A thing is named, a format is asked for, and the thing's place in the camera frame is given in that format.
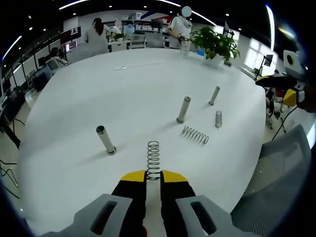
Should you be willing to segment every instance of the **white round table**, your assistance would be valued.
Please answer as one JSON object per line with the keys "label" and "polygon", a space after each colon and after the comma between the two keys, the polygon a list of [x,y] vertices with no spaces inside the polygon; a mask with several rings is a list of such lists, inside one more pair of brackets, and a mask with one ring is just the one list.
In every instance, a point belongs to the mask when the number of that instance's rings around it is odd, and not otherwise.
{"label": "white round table", "polygon": [[[211,107],[216,86],[221,90]],[[192,100],[185,123],[177,124],[185,96]],[[201,56],[183,58],[179,50],[120,51],[62,68],[32,108],[21,143],[18,175],[26,220],[37,235],[69,226],[76,212],[111,194],[123,175],[147,168],[152,140],[160,143],[161,169],[184,175],[196,195],[231,212],[260,154],[265,106],[263,88],[241,71],[211,69]],[[217,110],[221,128],[215,127]],[[116,146],[114,156],[107,155],[98,125]],[[181,136],[185,125],[208,135],[208,143]],[[153,204],[160,199],[157,189],[148,188],[147,213],[160,211]]]}

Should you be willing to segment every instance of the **ceiling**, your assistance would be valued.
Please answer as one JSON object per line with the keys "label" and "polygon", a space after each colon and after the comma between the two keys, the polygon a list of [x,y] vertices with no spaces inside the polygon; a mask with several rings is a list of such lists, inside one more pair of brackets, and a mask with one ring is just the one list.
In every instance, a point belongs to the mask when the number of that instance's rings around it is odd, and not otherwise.
{"label": "ceiling", "polygon": [[[144,9],[170,14],[179,12],[180,8],[157,0],[135,0],[133,3],[118,2],[115,0],[89,0],[59,10],[61,6],[76,0],[10,0],[1,6],[1,30],[5,37],[1,37],[0,55],[3,56],[12,43],[19,37],[22,38],[7,54],[4,64],[10,64],[19,57],[23,50],[27,50],[33,43],[39,41],[44,34],[62,30],[63,21],[72,18],[73,13],[78,16],[98,11],[118,9]],[[214,0],[169,0],[181,6],[190,6],[192,10],[207,17],[218,25],[224,25],[225,20],[230,28],[242,28],[241,34],[254,37],[270,46],[270,24],[265,4],[269,1],[214,1]],[[297,12],[310,11],[300,1],[299,5],[289,6],[286,2],[271,1],[270,6],[275,15],[276,26],[282,22],[289,22],[298,32],[299,36],[305,35],[308,29],[308,14],[299,15]],[[208,24],[202,18],[192,15],[192,21]],[[285,48],[295,50],[295,44],[288,40],[276,28],[275,51],[282,55]]]}

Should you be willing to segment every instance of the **compression spring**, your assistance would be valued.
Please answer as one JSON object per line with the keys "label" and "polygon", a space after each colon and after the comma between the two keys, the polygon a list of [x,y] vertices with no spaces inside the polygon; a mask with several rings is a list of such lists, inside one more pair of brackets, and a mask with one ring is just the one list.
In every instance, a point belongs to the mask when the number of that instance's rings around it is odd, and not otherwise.
{"label": "compression spring", "polygon": [[159,142],[150,141],[147,147],[147,179],[160,179],[159,167]]}
{"label": "compression spring", "polygon": [[203,145],[205,145],[208,142],[208,136],[206,136],[205,134],[194,130],[193,128],[190,128],[188,126],[184,126],[183,131],[182,131],[182,135],[184,134],[184,137],[193,139],[194,141],[197,141],[198,143],[201,143]]}
{"label": "compression spring", "polygon": [[222,126],[222,111],[216,111],[216,118],[215,118],[215,126],[221,127]]}

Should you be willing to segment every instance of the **metal peg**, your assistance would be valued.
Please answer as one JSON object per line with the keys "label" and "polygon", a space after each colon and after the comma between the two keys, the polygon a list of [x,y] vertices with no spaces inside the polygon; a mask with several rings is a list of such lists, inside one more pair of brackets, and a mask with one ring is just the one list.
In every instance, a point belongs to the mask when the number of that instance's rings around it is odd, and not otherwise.
{"label": "metal peg", "polygon": [[107,149],[107,153],[109,155],[113,156],[117,152],[117,149],[115,146],[113,146],[113,144],[109,138],[109,135],[108,135],[107,131],[105,130],[105,127],[98,126],[96,131],[97,131],[101,141],[103,142],[105,148]]}
{"label": "metal peg", "polygon": [[184,122],[184,116],[187,113],[190,101],[191,101],[190,97],[188,97],[188,96],[184,97],[184,100],[183,100],[183,103],[182,103],[182,107],[181,107],[181,110],[180,110],[180,114],[179,114],[179,116],[177,118],[177,122],[180,123],[180,124],[182,124]]}
{"label": "metal peg", "polygon": [[219,92],[220,89],[221,89],[221,88],[220,88],[219,86],[217,86],[217,87],[215,88],[214,93],[213,93],[213,96],[212,96],[211,100],[208,102],[210,106],[213,106],[213,105],[214,105],[215,99],[216,99],[216,97],[217,97],[218,92]]}

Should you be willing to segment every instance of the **window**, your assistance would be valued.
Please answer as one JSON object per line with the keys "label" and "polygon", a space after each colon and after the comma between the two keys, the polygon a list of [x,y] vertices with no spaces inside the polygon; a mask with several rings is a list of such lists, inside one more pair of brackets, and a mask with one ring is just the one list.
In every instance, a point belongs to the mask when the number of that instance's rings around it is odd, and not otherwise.
{"label": "window", "polygon": [[[223,26],[214,26],[213,31],[215,31],[216,33],[222,34],[224,31],[224,27]],[[240,33],[238,31],[233,31],[233,33],[234,33],[233,39],[235,40],[235,43],[238,45]]]}
{"label": "window", "polygon": [[249,49],[247,52],[245,65],[251,69],[260,68],[264,55],[272,54],[272,63],[269,67],[263,65],[262,75],[272,75],[276,69],[278,55],[271,51],[269,47],[260,43],[255,39],[251,39]]}

